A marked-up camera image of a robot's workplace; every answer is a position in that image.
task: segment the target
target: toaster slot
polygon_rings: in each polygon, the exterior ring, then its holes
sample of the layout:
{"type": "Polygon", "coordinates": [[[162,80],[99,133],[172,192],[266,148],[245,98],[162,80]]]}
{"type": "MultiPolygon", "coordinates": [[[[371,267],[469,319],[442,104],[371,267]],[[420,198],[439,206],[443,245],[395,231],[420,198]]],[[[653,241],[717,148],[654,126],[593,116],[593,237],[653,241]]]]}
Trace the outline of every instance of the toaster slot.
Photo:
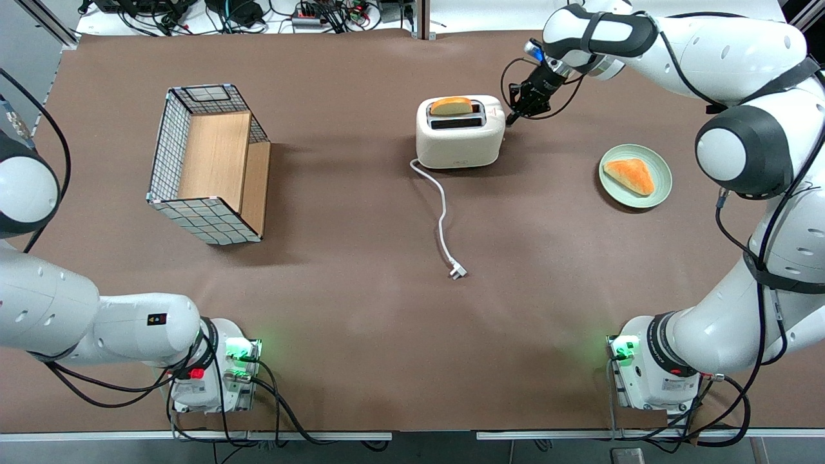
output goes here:
{"type": "Polygon", "coordinates": [[[463,129],[465,127],[481,127],[484,119],[480,117],[465,117],[462,119],[435,119],[430,121],[430,127],[439,129],[463,129]]]}

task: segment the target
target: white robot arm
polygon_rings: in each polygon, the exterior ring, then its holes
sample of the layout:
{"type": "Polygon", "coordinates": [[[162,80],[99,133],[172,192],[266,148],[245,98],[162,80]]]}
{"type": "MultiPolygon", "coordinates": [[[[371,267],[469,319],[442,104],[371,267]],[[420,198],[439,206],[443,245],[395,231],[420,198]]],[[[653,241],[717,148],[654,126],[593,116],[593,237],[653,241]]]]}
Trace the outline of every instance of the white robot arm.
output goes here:
{"type": "Polygon", "coordinates": [[[528,43],[541,64],[511,85],[508,123],[548,111],[571,69],[605,79],[626,65],[718,113],[695,140],[701,169],[722,187],[718,208],[729,191],[767,203],[743,258],[704,300],[634,318],[610,343],[623,359],[624,403],[677,414],[701,373],[739,372],[825,338],[825,78],[785,23],[651,17],[621,0],[587,5],[602,11],[562,7],[542,43],[528,43]]]}
{"type": "Polygon", "coordinates": [[[99,296],[84,276],[4,240],[42,229],[60,200],[49,165],[0,131],[0,346],[51,367],[144,362],[176,377],[178,411],[249,409],[257,363],[239,361],[233,350],[255,360],[260,343],[244,339],[237,325],[201,318],[182,295],[99,296]]]}

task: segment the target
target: wooden panel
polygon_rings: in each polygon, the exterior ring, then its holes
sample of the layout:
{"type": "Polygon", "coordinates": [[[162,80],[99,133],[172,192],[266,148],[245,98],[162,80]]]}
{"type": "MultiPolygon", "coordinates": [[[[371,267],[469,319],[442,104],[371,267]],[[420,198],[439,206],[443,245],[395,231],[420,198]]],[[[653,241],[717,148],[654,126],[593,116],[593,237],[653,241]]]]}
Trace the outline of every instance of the wooden panel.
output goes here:
{"type": "Polygon", "coordinates": [[[251,122],[250,111],[192,117],[178,198],[219,196],[240,211],[251,122]]]}
{"type": "Polygon", "coordinates": [[[263,219],[266,212],[266,183],[269,180],[269,142],[250,144],[247,152],[246,177],[243,180],[241,217],[263,237],[263,219]]]}

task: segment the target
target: bread slice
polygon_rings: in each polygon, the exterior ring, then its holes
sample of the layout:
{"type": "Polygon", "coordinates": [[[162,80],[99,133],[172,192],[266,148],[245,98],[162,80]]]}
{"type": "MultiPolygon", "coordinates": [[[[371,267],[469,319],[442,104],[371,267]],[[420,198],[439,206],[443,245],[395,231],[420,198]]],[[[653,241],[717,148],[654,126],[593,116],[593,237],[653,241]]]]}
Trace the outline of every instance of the bread slice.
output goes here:
{"type": "Polygon", "coordinates": [[[448,97],[437,100],[430,107],[433,116],[465,115],[473,112],[473,102],[464,97],[448,97]]]}
{"type": "Polygon", "coordinates": [[[648,165],[638,158],[617,159],[605,163],[605,173],[620,184],[642,196],[656,190],[648,165]]]}

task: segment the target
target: plate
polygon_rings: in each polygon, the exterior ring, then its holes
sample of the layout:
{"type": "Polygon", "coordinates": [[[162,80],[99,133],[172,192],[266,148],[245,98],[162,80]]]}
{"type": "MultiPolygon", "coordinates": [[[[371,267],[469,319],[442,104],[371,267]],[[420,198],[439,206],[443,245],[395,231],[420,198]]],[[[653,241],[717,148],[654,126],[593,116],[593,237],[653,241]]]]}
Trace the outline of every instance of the plate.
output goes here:
{"type": "Polygon", "coordinates": [[[655,151],[636,144],[618,145],[607,150],[599,163],[599,180],[607,193],[616,201],[633,208],[652,208],[665,201],[673,188],[673,176],[665,160],[655,151]],[[628,158],[641,159],[648,165],[655,186],[655,190],[650,195],[639,195],[605,173],[605,163],[628,158]]]}

